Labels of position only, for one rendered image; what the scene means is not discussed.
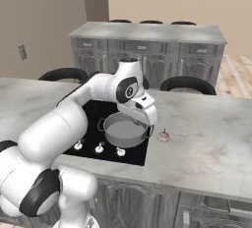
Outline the grey island cupboard run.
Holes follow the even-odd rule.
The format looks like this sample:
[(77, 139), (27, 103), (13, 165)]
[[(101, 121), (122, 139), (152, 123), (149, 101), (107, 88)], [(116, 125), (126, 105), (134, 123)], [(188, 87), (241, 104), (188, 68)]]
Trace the grey island cupboard run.
[(77, 68), (113, 74), (119, 60), (135, 58), (151, 88), (177, 76), (215, 85), (226, 46), (217, 26), (87, 22), (69, 37)]

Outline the grey metal pot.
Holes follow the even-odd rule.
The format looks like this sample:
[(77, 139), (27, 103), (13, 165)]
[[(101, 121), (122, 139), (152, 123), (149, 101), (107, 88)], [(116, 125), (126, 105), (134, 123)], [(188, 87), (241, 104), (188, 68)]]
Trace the grey metal pot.
[(97, 129), (104, 132), (109, 143), (120, 148), (138, 146), (148, 139), (154, 131), (154, 127), (140, 121), (134, 121), (131, 117), (120, 112), (111, 114), (107, 118), (100, 118)]

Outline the grey wall socket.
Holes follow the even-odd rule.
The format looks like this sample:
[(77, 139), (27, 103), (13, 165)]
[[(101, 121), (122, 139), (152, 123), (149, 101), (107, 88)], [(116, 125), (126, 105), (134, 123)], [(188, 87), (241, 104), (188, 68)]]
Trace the grey wall socket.
[(26, 60), (27, 59), (27, 52), (26, 52), (26, 48), (23, 44), (19, 46), (19, 51), (20, 51), (20, 55), (21, 55), (22, 60)]

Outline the pink garlic bulb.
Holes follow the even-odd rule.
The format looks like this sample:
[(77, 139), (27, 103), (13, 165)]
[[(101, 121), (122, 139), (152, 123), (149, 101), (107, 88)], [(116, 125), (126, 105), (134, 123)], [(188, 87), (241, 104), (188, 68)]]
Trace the pink garlic bulb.
[(157, 136), (157, 138), (161, 141), (161, 142), (168, 142), (170, 140), (170, 136), (168, 134), (168, 132), (166, 130), (163, 130), (162, 132), (160, 132)]

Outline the black hob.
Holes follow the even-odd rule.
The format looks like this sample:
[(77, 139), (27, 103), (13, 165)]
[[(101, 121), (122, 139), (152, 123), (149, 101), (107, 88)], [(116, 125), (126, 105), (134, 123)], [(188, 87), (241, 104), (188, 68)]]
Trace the black hob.
[[(83, 147), (80, 150), (75, 150), (72, 146), (66, 151), (66, 154), (131, 165), (145, 165), (149, 139), (145, 139), (138, 146), (122, 148), (125, 149), (126, 153), (124, 156), (118, 156), (117, 147), (106, 140), (104, 132), (97, 129), (100, 118), (107, 118), (111, 114), (119, 112), (115, 103), (91, 100), (83, 109), (88, 117), (88, 130), (81, 139)], [(100, 142), (103, 142), (103, 152), (96, 153), (95, 148)]]

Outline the grey wooden cupboard door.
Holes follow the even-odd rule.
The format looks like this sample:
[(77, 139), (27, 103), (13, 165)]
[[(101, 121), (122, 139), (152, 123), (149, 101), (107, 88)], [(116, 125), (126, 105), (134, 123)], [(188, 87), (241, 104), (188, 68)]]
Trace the grey wooden cupboard door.
[(190, 228), (252, 228), (252, 215), (232, 215), (199, 205), (200, 195), (181, 193), (173, 228), (182, 228), (183, 210), (190, 212)]
[(101, 179), (98, 182), (94, 217), (100, 228), (173, 228), (177, 191)]

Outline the grey wooden drawer front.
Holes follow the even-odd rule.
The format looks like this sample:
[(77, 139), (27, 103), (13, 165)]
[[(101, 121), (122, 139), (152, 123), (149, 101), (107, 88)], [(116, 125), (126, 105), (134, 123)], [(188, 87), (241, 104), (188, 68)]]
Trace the grey wooden drawer front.
[(200, 196), (199, 205), (210, 210), (228, 212), (232, 215), (252, 215), (252, 203), (249, 202)]

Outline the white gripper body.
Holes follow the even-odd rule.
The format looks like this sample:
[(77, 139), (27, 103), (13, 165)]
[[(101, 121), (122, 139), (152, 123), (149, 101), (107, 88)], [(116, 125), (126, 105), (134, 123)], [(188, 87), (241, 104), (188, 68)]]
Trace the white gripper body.
[(117, 109), (132, 119), (149, 126), (154, 125), (158, 121), (158, 112), (154, 105), (147, 109), (142, 109), (135, 104), (118, 104)]

